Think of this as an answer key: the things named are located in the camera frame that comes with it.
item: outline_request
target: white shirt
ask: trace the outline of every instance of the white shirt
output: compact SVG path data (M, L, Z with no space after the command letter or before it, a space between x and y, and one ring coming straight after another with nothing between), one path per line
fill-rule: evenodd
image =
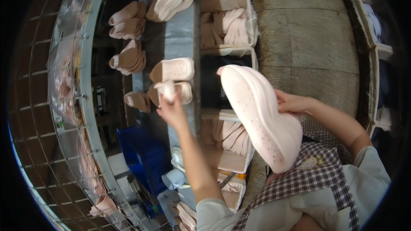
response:
M361 228L382 200L391 179L373 146L364 147L353 164L343 165L343 171L357 207ZM303 212L324 229L333 226L337 231L348 230L350 209L337 211L331 188L295 194L251 210L244 231L290 230ZM244 210L233 213L221 200L201 200L197 204L197 230L230 231Z

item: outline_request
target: black cloth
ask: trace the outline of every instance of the black cloth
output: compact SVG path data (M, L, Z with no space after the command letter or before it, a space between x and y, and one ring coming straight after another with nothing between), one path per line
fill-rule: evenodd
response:
M248 56L205 56L201 59L201 107L217 109L233 109L221 87L218 68L237 64L252 67L251 58Z
M388 108L398 109L399 83L398 75L394 67L385 60L379 59L380 63L380 93L378 98L378 109L385 105Z
M393 143L393 138L389 131L384 131L376 127L372 134L372 145L377 149L378 155L384 155Z

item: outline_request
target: person's hand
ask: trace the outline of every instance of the person's hand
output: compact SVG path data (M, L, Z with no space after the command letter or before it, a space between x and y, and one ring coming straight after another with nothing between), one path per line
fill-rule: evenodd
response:
M179 93L174 96L174 101L170 104L163 95L160 95L161 108L157 109L158 115L171 125L177 132L181 129L188 128L187 115L182 107Z
M274 91L277 96L279 112L290 111L298 115L309 114L311 107L316 102L313 98L287 94L279 89L275 89Z

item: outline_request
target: white sleeve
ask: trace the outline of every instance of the white sleeve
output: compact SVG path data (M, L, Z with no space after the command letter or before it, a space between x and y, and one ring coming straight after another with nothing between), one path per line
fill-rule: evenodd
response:
M390 176L388 176L387 171L378 156L378 152L373 146L365 146L361 149L357 154L353 165L358 167L362 172L381 181L386 189L391 183Z
M233 213L219 199L207 198L197 204L197 231L230 231L244 210Z
M364 147L353 165L343 165L343 170L357 208L358 224L361 228L378 207L391 179L373 146Z

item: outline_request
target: white cup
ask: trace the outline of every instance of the white cup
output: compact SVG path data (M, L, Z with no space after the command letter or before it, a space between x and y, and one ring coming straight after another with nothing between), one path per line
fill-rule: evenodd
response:
M177 187L185 183L184 173L179 169L172 169L161 176L163 183L170 190L174 190Z

